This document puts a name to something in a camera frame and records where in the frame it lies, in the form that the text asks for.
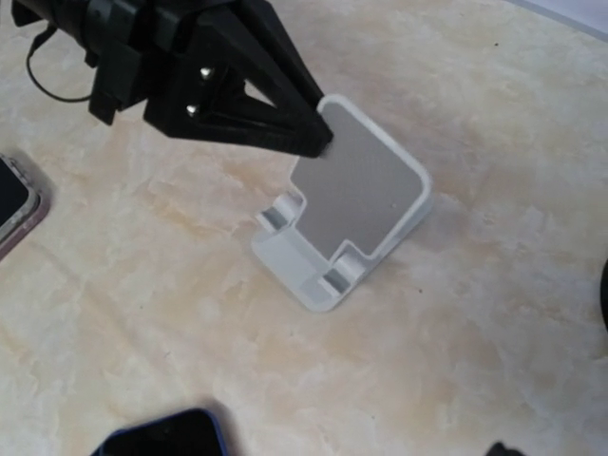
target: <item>marble countertop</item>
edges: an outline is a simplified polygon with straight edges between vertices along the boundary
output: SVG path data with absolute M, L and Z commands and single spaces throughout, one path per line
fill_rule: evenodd
M 494 0 L 275 0 L 318 82 L 430 172 L 436 204 L 332 313 L 255 260 L 293 159 L 109 128 L 0 26 L 0 138 L 55 186 L 0 263 L 0 453 L 83 456 L 209 403 L 234 456 L 528 456 L 608 446 L 608 45 Z M 34 57 L 89 91 L 65 36 Z
M 605 0 L 510 0 L 547 14 L 564 24 L 608 42 L 608 4 Z

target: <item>screw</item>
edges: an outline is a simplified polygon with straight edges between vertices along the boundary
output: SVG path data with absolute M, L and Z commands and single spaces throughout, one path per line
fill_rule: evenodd
M 194 116 L 196 116 L 197 114 L 199 114 L 199 107 L 198 107 L 198 106 L 195 106 L 195 105 L 193 105 L 193 104 L 189 104 L 189 105 L 186 107 L 186 111 L 188 111 L 188 115 L 189 115 L 190 117 L 194 117 Z
M 209 67 L 200 69 L 200 77 L 203 81 L 209 81 L 213 77 L 213 73 L 215 73 L 215 70 Z

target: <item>phone case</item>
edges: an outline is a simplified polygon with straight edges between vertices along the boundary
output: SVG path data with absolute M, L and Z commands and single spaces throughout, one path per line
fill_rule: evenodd
M 48 214 L 50 198 L 16 159 L 0 155 L 0 160 L 15 173 L 29 192 L 28 201 L 15 214 L 18 218 L 16 225 L 12 227 L 5 224 L 0 227 L 0 260 L 2 260 Z

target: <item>white phone stand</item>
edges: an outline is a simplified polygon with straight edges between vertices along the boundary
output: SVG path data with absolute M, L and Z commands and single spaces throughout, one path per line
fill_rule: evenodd
M 313 312 L 333 309 L 430 209 L 422 165 L 339 95 L 318 108 L 334 134 L 319 159 L 299 159 L 294 191 L 257 216 L 257 257 Z

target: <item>smartphone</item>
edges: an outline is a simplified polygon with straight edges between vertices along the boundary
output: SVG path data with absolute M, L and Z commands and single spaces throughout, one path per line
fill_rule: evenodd
M 219 422 L 194 408 L 114 432 L 91 456 L 228 456 Z
M 48 198 L 15 159 L 0 155 L 0 259 L 48 213 Z

